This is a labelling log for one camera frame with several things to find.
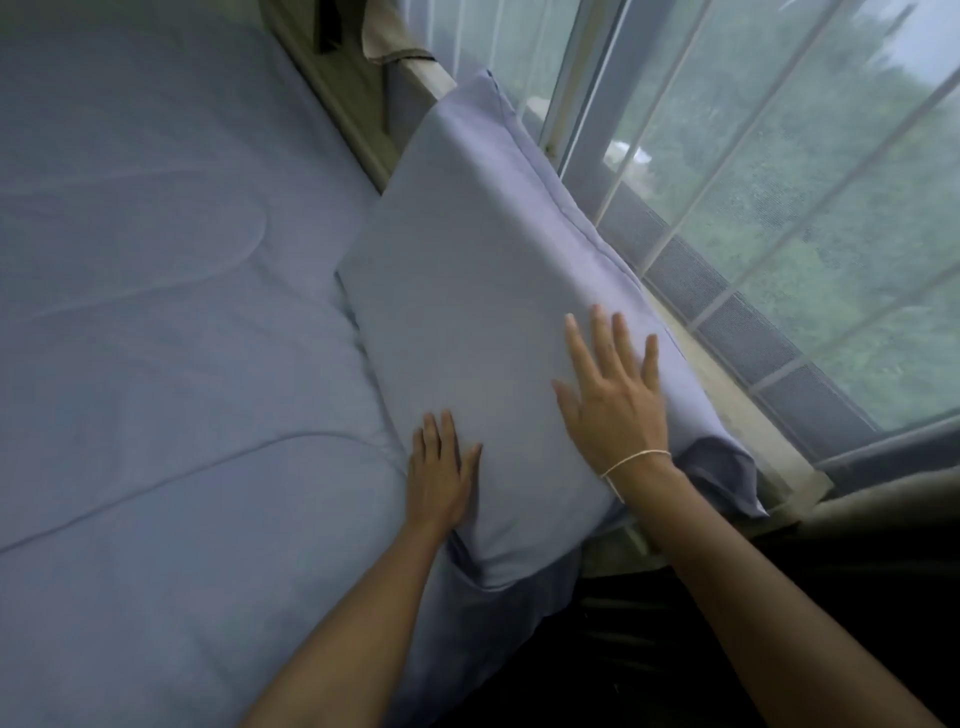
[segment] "light blue pillowcase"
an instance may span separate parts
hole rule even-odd
[[[461,565],[482,587],[528,576],[622,521],[550,386],[575,381],[564,314],[585,324],[592,303],[622,311],[635,342],[660,335],[677,464],[717,507],[764,515],[753,459],[489,74],[427,114],[338,272],[401,440],[409,448],[422,414],[447,407],[461,448],[484,443],[458,529]]]

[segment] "person's right hand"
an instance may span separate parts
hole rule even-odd
[[[625,457],[646,449],[667,449],[666,409],[660,394],[657,335],[647,337],[637,365],[623,314],[613,315],[613,334],[599,305],[590,310],[596,360],[566,315],[566,344],[580,385],[580,397],[556,379],[553,388],[566,431],[593,471],[604,473]]]

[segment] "mattress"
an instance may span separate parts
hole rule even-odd
[[[333,275],[375,201],[256,29],[0,40],[0,724],[232,725],[393,539],[405,458]],[[576,570],[484,591],[442,551],[388,724]]]

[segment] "person's left hand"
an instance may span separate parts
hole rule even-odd
[[[467,512],[481,449],[474,445],[461,463],[449,411],[441,415],[440,430],[432,414],[423,415],[407,470],[408,526],[432,535],[437,543],[446,538]]]

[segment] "window screen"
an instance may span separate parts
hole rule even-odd
[[[960,5],[625,13],[568,153],[581,207],[815,464],[960,457]]]
[[[407,27],[457,81],[489,68],[540,134],[580,0],[399,0]]]

